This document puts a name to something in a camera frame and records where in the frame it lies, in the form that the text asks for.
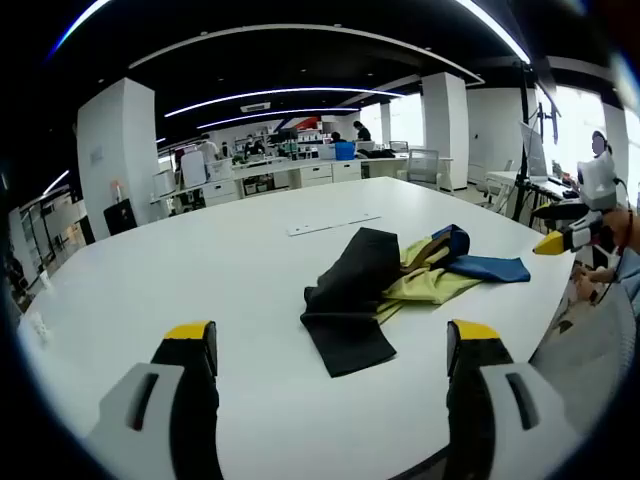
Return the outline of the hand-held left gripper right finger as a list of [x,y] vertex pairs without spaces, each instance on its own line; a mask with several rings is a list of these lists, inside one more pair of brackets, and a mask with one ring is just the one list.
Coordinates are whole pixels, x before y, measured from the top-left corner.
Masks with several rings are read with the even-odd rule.
[[447,325],[447,479],[545,479],[579,444],[565,404],[491,327]]

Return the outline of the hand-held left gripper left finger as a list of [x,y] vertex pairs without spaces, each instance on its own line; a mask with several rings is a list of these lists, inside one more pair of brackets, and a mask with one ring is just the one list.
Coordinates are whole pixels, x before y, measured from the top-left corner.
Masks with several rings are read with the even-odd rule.
[[100,400],[87,444],[120,479],[220,479],[213,321],[167,332]]

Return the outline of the person's right hand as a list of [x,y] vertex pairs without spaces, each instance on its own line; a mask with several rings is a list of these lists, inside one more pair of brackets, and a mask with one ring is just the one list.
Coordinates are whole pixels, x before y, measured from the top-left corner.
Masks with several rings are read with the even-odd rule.
[[612,231],[617,247],[639,252],[639,217],[632,210],[612,210],[603,216],[603,223]]

